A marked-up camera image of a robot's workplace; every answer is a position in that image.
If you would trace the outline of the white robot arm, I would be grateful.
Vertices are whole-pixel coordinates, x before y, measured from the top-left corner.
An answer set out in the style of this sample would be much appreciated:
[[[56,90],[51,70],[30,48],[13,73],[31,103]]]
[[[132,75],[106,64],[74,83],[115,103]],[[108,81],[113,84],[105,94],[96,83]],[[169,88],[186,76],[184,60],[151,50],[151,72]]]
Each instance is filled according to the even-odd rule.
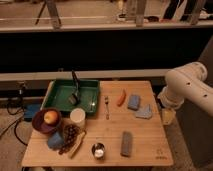
[[[187,99],[213,116],[213,87],[205,84],[208,71],[201,62],[173,68],[165,74],[166,85],[158,94],[162,104],[162,122],[170,125],[176,111]]]

